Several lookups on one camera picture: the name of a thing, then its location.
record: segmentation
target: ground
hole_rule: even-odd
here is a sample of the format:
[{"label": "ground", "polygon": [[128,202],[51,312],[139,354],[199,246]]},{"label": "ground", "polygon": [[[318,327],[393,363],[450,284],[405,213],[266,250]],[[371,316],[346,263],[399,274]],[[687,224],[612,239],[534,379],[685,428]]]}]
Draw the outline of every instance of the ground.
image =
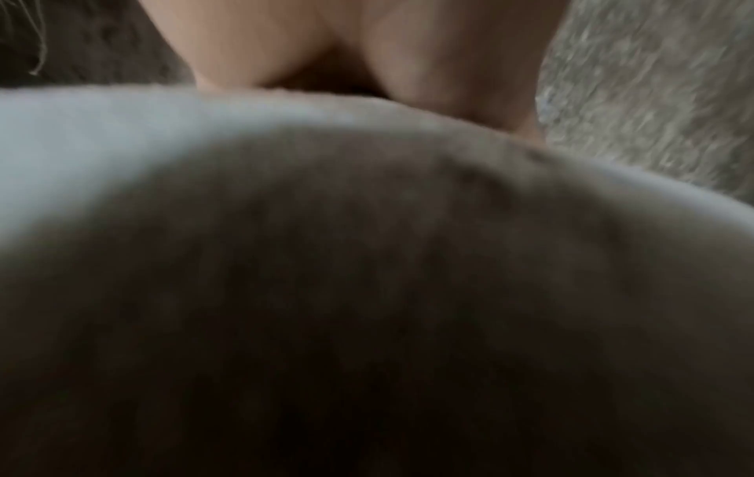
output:
[{"label": "ground", "polygon": [[[29,75],[20,1],[0,0],[0,86],[190,81],[136,0],[41,0]],[[548,141],[754,204],[752,51],[754,0],[576,0],[544,65]]]}]

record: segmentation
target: bare skin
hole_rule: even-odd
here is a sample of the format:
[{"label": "bare skin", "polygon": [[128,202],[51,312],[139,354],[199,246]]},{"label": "bare skin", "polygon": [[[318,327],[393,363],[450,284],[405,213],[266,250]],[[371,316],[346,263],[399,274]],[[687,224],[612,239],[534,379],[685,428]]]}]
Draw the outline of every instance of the bare skin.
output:
[{"label": "bare skin", "polygon": [[142,0],[202,90],[369,92],[542,141],[568,0]]}]

